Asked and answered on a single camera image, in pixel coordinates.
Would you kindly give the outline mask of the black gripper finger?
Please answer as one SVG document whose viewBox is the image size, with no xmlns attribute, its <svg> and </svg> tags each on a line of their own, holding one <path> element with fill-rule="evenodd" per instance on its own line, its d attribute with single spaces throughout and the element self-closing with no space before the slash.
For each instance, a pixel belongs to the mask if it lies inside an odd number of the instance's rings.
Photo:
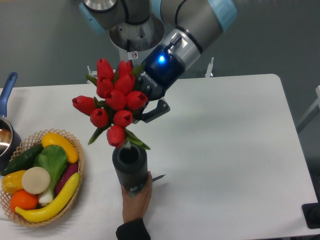
<svg viewBox="0 0 320 240">
<path fill-rule="evenodd" d="M 145 104 L 145 106 L 142 107 L 142 110 L 139 110 L 137 114 L 133 117 L 133 123 L 137 124 L 140 121 L 143 121 L 145 123 L 149 123 L 162 115 L 168 113 L 171 108 L 169 104 L 166 102 L 166 100 L 162 97 L 157 101 L 157 105 L 154 109 L 151 111 L 144 113 L 145 108 L 147 107 L 149 102 Z"/>
</svg>

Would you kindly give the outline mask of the person's hand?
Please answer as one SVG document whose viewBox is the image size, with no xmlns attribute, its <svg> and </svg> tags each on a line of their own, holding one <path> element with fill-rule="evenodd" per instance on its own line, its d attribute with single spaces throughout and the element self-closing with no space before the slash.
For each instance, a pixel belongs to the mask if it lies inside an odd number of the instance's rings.
<svg viewBox="0 0 320 240">
<path fill-rule="evenodd" d="M 152 174 L 147 172 L 147 181 L 144 187 L 134 196 L 130 197 L 124 186 L 121 186 L 122 218 L 128 223 L 144 217 L 152 197 Z"/>
</svg>

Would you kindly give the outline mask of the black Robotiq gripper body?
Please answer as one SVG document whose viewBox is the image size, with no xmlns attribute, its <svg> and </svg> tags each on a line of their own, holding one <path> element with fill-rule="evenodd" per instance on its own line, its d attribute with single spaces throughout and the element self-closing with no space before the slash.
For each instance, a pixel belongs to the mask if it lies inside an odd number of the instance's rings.
<svg viewBox="0 0 320 240">
<path fill-rule="evenodd" d="M 173 53 L 173 44 L 159 45 L 148 55 L 144 67 L 138 73 L 137 90 L 144 93 L 149 101 L 165 96 L 166 91 L 185 72 L 185 66 Z"/>
</svg>

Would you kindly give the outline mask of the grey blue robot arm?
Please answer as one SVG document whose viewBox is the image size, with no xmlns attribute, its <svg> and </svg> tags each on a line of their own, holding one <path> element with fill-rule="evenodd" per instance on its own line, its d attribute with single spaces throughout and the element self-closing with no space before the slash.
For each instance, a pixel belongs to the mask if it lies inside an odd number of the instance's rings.
<svg viewBox="0 0 320 240">
<path fill-rule="evenodd" d="M 231 0 L 82 0 L 78 7 L 94 31 L 109 34 L 120 58 L 138 68 L 137 89 L 157 101 L 135 115 L 146 123 L 170 110 L 166 91 L 237 17 Z"/>
</svg>

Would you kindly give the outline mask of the black sleeved forearm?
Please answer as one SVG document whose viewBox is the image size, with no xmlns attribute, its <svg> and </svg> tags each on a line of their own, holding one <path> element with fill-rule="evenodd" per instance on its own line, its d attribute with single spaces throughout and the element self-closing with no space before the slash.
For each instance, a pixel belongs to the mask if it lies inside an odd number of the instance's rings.
<svg viewBox="0 0 320 240">
<path fill-rule="evenodd" d="M 151 240 L 142 218 L 120 225 L 115 234 L 118 240 Z"/>
</svg>

